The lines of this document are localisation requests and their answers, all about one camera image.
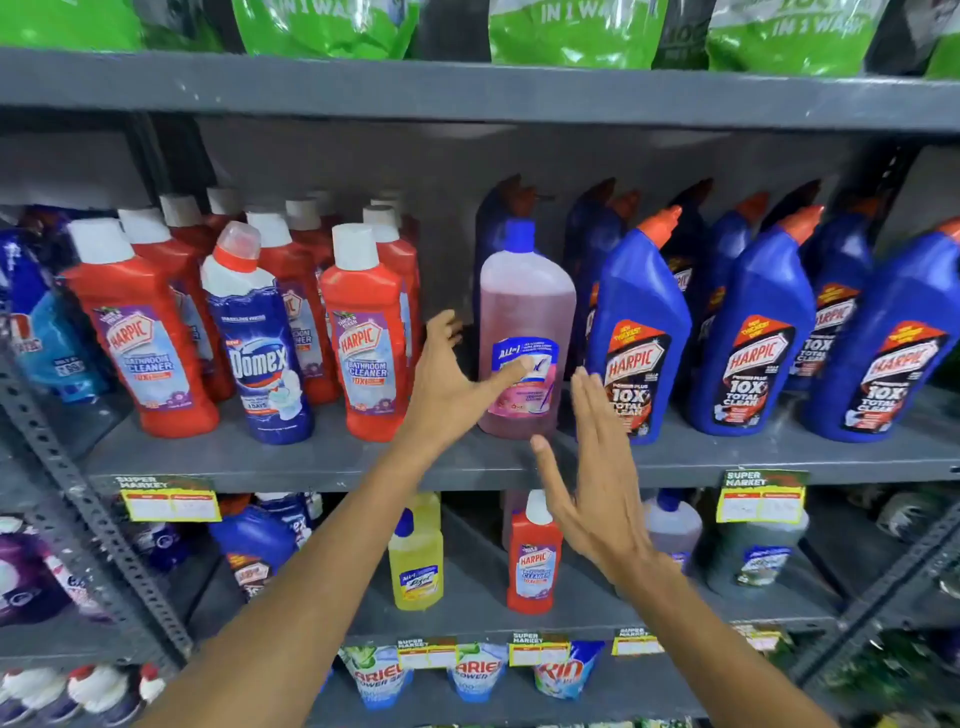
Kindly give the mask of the person's left hand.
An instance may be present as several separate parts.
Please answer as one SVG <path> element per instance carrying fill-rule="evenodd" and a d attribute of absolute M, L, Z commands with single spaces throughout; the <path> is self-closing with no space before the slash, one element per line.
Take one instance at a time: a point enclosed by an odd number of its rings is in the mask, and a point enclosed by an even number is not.
<path fill-rule="evenodd" d="M 415 368 L 414 387 L 398 440 L 416 455 L 435 460 L 472 429 L 494 403 L 478 402 L 478 383 L 467 378 L 454 348 L 463 323 L 453 309 L 426 323 L 426 337 Z"/>

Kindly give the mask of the light blue cleaner bottle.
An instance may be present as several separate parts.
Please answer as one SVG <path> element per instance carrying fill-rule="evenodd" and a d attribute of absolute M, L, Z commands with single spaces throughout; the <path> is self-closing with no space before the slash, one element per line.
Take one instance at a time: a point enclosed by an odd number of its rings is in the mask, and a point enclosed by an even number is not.
<path fill-rule="evenodd" d="M 0 228 L 0 330 L 34 389 L 66 405 L 94 403 L 112 383 L 31 242 L 23 228 Z"/>

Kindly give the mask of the yellow green shelf price label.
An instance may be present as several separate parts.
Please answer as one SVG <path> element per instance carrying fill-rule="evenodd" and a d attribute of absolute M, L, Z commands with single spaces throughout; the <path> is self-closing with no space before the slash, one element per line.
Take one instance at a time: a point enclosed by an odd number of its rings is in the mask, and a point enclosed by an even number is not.
<path fill-rule="evenodd" d="M 806 511 L 806 470 L 730 468 L 721 478 L 717 524 L 798 525 Z"/>
<path fill-rule="evenodd" d="M 618 629 L 610 649 L 614 658 L 633 658 L 665 652 L 657 637 L 644 627 Z"/>
<path fill-rule="evenodd" d="M 731 627 L 736 630 L 757 652 L 772 653 L 781 643 L 785 633 L 776 625 L 735 622 Z"/>
<path fill-rule="evenodd" d="M 560 664 L 570 659 L 571 639 L 559 633 L 512 632 L 508 642 L 511 668 Z"/>
<path fill-rule="evenodd" d="M 117 475 L 130 521 L 138 524 L 215 524 L 222 521 L 213 480 L 198 475 Z"/>
<path fill-rule="evenodd" d="M 396 645 L 399 667 L 404 672 L 453 670 L 459 660 L 456 637 L 408 637 Z"/>

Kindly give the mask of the purple detergent pouch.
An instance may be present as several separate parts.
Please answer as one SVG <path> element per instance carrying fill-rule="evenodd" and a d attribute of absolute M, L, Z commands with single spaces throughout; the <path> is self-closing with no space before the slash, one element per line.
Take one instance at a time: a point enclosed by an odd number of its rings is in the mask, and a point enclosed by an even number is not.
<path fill-rule="evenodd" d="M 36 529 L 0 515 L 0 628 L 44 623 L 71 606 L 43 554 Z"/>

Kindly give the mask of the blue toilet cleaner bottle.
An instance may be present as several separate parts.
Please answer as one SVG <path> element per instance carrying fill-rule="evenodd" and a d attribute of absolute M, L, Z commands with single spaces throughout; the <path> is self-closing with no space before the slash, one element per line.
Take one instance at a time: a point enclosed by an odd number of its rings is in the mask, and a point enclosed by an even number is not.
<path fill-rule="evenodd" d="M 208 530 L 249 603 L 298 552 L 296 537 L 247 495 L 224 496 L 218 506 L 220 520 L 211 522 Z"/>

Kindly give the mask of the blue red detergent packet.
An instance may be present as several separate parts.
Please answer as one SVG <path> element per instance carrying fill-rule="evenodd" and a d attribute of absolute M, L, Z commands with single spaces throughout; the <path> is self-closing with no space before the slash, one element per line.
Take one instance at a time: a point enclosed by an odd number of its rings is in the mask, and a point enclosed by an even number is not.
<path fill-rule="evenodd" d="M 604 640 L 574 639 L 567 657 L 534 667 L 534 686 L 547 698 L 577 700 L 594 671 L 597 660 L 607 647 Z"/>

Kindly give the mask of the person's right hand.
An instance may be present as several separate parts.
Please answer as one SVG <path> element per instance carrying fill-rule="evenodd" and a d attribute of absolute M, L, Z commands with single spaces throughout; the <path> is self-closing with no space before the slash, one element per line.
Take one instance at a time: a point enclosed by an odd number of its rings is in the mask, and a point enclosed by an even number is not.
<path fill-rule="evenodd" d="M 571 395 L 578 442 L 574 516 L 557 523 L 574 551 L 638 606 L 644 578 L 660 557 L 644 524 L 631 444 L 598 374 L 579 367 Z"/>

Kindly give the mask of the row of blue orange-capped bottles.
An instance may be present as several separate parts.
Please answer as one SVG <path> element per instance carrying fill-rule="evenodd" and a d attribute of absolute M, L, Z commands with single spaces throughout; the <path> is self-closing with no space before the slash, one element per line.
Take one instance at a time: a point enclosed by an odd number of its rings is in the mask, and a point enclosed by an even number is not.
<path fill-rule="evenodd" d="M 738 437 L 766 424 L 813 331 L 815 297 L 799 250 L 823 210 L 809 205 L 784 217 L 733 261 L 687 399 L 685 418 L 696 431 Z M 681 212 L 664 209 L 626 233 L 594 284 L 582 363 L 599 376 L 602 402 L 633 444 L 659 437 L 692 341 L 690 309 L 661 255 Z"/>

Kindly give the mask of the grey perforated metal upright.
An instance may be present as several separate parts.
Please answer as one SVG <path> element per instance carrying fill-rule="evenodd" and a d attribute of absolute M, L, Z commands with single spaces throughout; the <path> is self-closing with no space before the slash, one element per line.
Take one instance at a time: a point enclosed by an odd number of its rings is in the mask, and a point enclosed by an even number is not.
<path fill-rule="evenodd" d="M 127 540 L 112 508 L 90 484 L 56 433 L 26 377 L 0 349 L 0 423 L 24 470 L 23 498 L 42 539 L 110 616 L 126 646 L 122 658 L 176 675 L 193 650 L 164 584 Z"/>
<path fill-rule="evenodd" d="M 960 556 L 960 497 L 912 543 L 886 536 L 867 513 L 825 493 L 807 506 L 801 546 L 841 600 L 835 625 L 803 650 L 789 671 L 814 692 L 883 631 L 909 622 L 909 603 Z"/>

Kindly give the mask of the group of white red-capped bottles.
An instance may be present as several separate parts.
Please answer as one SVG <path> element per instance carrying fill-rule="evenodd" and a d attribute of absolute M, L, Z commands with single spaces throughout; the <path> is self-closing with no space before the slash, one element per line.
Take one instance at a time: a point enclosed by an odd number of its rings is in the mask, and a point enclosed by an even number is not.
<path fill-rule="evenodd" d="M 125 728 L 164 692 L 166 680 L 151 663 L 138 672 L 109 663 L 70 672 L 42 667 L 0 675 L 0 728 Z"/>

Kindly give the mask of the green detergent pouch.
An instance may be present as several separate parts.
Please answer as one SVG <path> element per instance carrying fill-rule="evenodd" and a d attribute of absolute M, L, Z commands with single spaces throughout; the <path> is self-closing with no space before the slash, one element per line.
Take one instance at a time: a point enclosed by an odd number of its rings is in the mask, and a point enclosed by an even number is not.
<path fill-rule="evenodd" d="M 716 0 L 710 71 L 858 76 L 889 0 Z"/>
<path fill-rule="evenodd" d="M 0 0 L 0 47 L 139 52 L 131 0 Z"/>
<path fill-rule="evenodd" d="M 231 0 L 246 53 L 294 59 L 402 60 L 422 0 Z"/>
<path fill-rule="evenodd" d="M 938 38 L 923 78 L 960 81 L 960 29 L 949 30 Z"/>
<path fill-rule="evenodd" d="M 503 66 L 648 70 L 668 0 L 489 0 L 491 61 Z"/>

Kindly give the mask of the white blue detergent packet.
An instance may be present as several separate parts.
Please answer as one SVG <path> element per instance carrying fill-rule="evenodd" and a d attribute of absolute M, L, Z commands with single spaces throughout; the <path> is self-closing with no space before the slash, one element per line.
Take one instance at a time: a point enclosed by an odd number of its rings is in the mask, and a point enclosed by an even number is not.
<path fill-rule="evenodd" d="M 456 661 L 446 672 L 453 691 L 467 703 L 489 700 L 500 677 L 509 667 L 509 646 L 489 641 L 460 642 Z"/>

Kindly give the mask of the person's left forearm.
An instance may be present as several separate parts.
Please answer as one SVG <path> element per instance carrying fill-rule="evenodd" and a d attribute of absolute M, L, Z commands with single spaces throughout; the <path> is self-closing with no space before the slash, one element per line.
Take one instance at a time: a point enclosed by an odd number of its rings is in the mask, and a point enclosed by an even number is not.
<path fill-rule="evenodd" d="M 403 510 L 457 438 L 403 431 L 133 728 L 303 728 Z"/>

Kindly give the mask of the lavender floor cleaner bottle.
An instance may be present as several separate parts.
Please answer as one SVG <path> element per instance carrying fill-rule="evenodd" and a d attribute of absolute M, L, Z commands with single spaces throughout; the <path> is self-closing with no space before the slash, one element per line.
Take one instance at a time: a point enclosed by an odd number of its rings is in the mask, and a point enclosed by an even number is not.
<path fill-rule="evenodd" d="M 668 555 L 687 575 L 703 531 L 702 516 L 682 489 L 659 489 L 644 502 L 644 519 L 657 552 Z"/>

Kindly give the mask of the white green detergent packet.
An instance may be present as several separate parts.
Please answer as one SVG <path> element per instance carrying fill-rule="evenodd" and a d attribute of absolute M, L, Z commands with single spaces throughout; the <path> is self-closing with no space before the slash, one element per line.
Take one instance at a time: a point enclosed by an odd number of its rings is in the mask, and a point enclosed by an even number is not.
<path fill-rule="evenodd" d="M 343 646 L 338 654 L 367 710 L 394 707 L 413 684 L 414 670 L 401 666 L 395 645 Z"/>

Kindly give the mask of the blue bottle with white neck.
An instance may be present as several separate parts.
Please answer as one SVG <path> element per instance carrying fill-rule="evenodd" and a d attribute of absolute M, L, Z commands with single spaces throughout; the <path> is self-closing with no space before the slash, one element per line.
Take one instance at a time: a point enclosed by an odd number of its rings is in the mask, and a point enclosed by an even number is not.
<path fill-rule="evenodd" d="M 200 266 L 208 309 L 252 437 L 286 446 L 314 430 L 294 335 L 277 278 L 259 265 L 260 233 L 231 221 Z"/>

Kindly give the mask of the dark green cleaner bottle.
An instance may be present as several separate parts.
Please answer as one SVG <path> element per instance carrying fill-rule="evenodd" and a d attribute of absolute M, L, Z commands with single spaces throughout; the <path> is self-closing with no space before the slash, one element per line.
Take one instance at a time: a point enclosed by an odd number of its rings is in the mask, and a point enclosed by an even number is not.
<path fill-rule="evenodd" d="M 796 523 L 738 522 L 716 527 L 713 549 L 703 580 L 715 594 L 730 599 L 752 598 L 775 584 L 798 551 L 810 525 L 803 510 Z"/>

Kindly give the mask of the person's right forearm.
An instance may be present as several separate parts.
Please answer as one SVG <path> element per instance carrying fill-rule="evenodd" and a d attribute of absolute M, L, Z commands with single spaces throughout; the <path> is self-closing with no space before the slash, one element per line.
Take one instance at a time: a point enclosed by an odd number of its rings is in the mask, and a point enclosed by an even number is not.
<path fill-rule="evenodd" d="M 666 555 L 631 553 L 611 570 L 713 728 L 839 728 L 721 619 Z"/>

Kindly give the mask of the row of red cleaner bottles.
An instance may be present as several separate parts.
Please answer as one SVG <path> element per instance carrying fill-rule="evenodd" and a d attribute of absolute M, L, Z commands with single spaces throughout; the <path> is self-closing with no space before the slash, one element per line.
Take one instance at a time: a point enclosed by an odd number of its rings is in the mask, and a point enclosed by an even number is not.
<path fill-rule="evenodd" d="M 277 279 L 313 414 L 339 396 L 322 328 L 322 248 L 299 245 L 281 213 L 249 212 L 239 222 L 260 234 L 259 265 Z M 155 208 L 120 209 L 66 228 L 78 262 L 63 279 L 130 395 L 141 430 L 167 440 L 215 431 L 218 403 L 239 397 L 201 283 L 219 236 L 199 244 L 176 237 Z"/>

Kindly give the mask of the small red cleaner bottle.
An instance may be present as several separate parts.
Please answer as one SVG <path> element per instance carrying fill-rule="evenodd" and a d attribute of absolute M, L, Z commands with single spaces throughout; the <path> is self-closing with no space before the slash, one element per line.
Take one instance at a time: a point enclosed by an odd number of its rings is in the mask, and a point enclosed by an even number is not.
<path fill-rule="evenodd" d="M 543 489 L 528 492 L 522 507 L 510 510 L 507 604 L 510 610 L 541 615 L 554 604 L 564 536 Z"/>

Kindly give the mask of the pink floor cleaner bottle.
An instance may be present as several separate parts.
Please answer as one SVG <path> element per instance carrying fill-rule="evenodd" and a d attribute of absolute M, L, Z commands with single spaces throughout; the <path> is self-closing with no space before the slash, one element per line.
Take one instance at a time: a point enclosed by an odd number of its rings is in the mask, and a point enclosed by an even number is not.
<path fill-rule="evenodd" d="M 486 408 L 478 426 L 502 439 L 548 437 L 558 423 L 577 304 L 574 282 L 536 250 L 535 222 L 514 217 L 504 222 L 476 287 L 479 379 L 504 374 L 524 357 L 532 361 L 531 370 Z"/>

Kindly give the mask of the grey metal shelving rack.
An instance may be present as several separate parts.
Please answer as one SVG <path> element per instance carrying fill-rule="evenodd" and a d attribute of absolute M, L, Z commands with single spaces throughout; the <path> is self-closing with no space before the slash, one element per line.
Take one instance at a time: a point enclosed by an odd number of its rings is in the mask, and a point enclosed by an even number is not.
<path fill-rule="evenodd" d="M 396 188 L 421 220 L 428 312 L 469 313 L 474 211 L 513 173 L 541 195 L 537 241 L 550 255 L 562 247 L 572 198 L 607 176 L 639 184 L 642 212 L 708 177 L 708 215 L 750 192 L 778 199 L 816 178 L 829 203 L 846 190 L 879 192 L 892 203 L 879 220 L 887 251 L 960 213 L 960 82 L 0 48 L 3 223 L 30 204 L 140 208 L 162 192 L 200 197 L 210 182 L 254 203 L 327 188 L 356 218 L 363 197 Z M 117 476 L 341 495 L 383 450 L 348 435 L 342 405 L 319 409 L 307 442 L 269 447 L 245 432 L 236 400 L 222 405 L 212 433 L 158 441 L 136 423 L 123 392 L 66 405 L 30 389 L 117 522 Z M 926 388 L 889 440 L 866 445 L 806 431 L 799 408 L 787 397 L 761 434 L 742 440 L 698 433 L 669 411 L 660 438 L 637 450 L 641 483 L 698 489 L 719 485 L 729 469 L 807 471 L 812 503 L 822 494 L 843 498 L 904 544 L 960 498 L 960 395 Z M 0 441 L 0 512 L 33 523 L 24 473 Z M 960 598 L 941 579 L 957 562 L 911 600 L 899 629 L 960 626 Z M 193 643 L 189 658 L 243 604 L 207 536 L 172 575 L 148 569 Z M 841 608 L 803 550 L 759 597 L 699 588 L 732 623 L 798 637 L 788 675 Z M 71 608 L 41 624 L 0 628 L 0 667 L 140 665 L 122 658 L 125 647 L 112 619 L 98 624 Z M 837 694 L 824 684 L 808 693 L 845 718 L 960 707 L 960 670 L 936 665 L 919 684 L 898 680 L 893 690 Z"/>

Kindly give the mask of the yellow floor cleaner bottle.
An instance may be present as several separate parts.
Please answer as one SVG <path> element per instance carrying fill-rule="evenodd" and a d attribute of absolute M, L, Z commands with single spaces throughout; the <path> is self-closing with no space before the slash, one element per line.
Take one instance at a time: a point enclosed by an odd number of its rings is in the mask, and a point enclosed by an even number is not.
<path fill-rule="evenodd" d="M 387 553 L 397 609 L 426 611 L 444 597 L 445 553 L 438 492 L 413 496 L 393 529 Z"/>

